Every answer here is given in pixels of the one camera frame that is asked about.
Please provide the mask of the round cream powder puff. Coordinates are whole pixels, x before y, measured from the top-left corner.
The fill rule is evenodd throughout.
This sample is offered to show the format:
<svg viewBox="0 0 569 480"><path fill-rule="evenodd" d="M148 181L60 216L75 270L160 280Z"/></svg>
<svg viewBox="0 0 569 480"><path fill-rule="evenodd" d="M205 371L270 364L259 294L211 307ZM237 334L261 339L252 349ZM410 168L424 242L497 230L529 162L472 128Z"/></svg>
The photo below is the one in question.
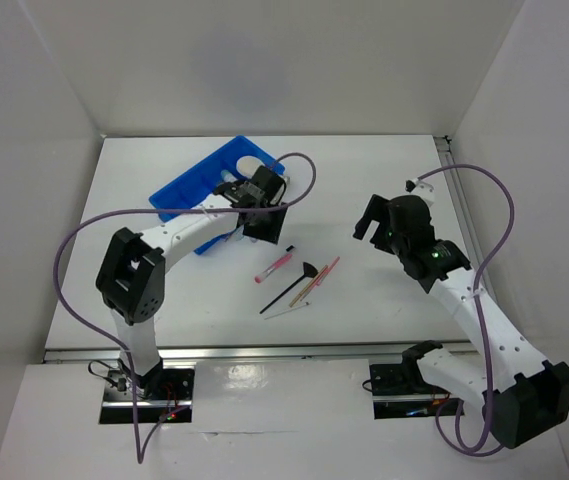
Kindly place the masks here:
<svg viewBox="0 0 569 480"><path fill-rule="evenodd" d="M241 177L250 179L260 167L264 166L265 164L257 157L243 156L237 160L235 168Z"/></svg>

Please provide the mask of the mint green tweezers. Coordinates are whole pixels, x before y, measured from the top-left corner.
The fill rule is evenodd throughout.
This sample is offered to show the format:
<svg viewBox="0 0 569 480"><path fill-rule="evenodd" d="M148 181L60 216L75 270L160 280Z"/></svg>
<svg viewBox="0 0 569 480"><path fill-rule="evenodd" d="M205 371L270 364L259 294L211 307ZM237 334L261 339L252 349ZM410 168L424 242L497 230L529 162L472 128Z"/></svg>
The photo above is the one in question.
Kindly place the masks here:
<svg viewBox="0 0 569 480"><path fill-rule="evenodd" d="M237 229L235 231L233 231L232 233L230 233L226 238L225 241L226 242L234 242L234 241L239 241L243 238L243 230L242 229Z"/></svg>

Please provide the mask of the mint green white tube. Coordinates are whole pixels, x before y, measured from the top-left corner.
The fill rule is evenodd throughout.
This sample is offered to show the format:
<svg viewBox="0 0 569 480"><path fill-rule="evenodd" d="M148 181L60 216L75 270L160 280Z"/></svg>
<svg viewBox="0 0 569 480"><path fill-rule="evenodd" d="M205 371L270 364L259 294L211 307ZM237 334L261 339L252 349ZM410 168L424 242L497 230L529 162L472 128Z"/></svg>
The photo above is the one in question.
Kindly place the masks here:
<svg viewBox="0 0 569 480"><path fill-rule="evenodd" d="M225 183L233 183L237 181L237 178L228 170L222 170L220 172L221 178Z"/></svg>

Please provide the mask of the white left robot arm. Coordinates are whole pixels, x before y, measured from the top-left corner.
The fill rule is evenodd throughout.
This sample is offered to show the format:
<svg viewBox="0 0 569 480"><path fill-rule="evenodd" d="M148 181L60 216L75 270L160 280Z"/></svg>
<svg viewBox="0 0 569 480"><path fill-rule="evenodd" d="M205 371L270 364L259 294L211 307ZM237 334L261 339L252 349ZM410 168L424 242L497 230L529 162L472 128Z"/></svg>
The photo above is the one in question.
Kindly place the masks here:
<svg viewBox="0 0 569 480"><path fill-rule="evenodd" d="M180 214L157 227L135 233L118 230L98 271L96 287L127 348L119 364L127 389L140 399L160 390L163 361L156 343L154 316L165 299L165 276L183 257L203 244L239 228L256 240L276 243L286 215L276 207L287 189L285 177L258 165L248 179L222 176L193 214Z"/></svg>

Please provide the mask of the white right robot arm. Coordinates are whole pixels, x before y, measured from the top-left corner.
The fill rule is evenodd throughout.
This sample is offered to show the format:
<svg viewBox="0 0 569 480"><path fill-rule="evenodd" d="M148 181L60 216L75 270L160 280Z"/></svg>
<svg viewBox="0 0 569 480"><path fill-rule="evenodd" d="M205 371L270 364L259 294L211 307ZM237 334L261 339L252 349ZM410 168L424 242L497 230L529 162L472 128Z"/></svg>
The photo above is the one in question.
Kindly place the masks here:
<svg viewBox="0 0 569 480"><path fill-rule="evenodd" d="M393 199L372 195L353 236L362 239L375 224L374 248L398 258L451 315L485 366L478 369L427 340L403 352L400 379L412 392L438 387L478 409L493 438L515 449L566 421L569 366L535 348L487 294L462 250L436 237L430 204L416 194L421 187L414 183L410 194Z"/></svg>

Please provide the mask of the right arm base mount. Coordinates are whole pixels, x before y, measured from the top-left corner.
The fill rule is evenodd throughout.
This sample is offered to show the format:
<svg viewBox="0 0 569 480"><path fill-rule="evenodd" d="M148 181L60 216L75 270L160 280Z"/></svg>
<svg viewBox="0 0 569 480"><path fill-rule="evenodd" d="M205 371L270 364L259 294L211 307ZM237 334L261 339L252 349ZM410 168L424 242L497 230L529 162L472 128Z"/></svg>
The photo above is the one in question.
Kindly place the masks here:
<svg viewBox="0 0 569 480"><path fill-rule="evenodd" d="M454 416L457 399L446 390L427 383L418 371L417 361L426 353L443 347L440 342L424 341L405 350L399 362L369 366L369 378L361 387L372 396L376 420Z"/></svg>

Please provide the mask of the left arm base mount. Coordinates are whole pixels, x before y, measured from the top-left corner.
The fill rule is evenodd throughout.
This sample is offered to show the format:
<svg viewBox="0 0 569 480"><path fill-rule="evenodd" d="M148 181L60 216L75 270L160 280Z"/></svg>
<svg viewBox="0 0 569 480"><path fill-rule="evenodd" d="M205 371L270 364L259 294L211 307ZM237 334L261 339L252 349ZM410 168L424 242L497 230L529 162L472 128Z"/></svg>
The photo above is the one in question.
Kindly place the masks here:
<svg viewBox="0 0 569 480"><path fill-rule="evenodd" d="M130 379L114 364L102 360L88 363L88 373L104 382L99 423L129 425L133 423L133 387ZM142 387L137 388L138 421L154 424L191 423L195 368L164 369Z"/></svg>

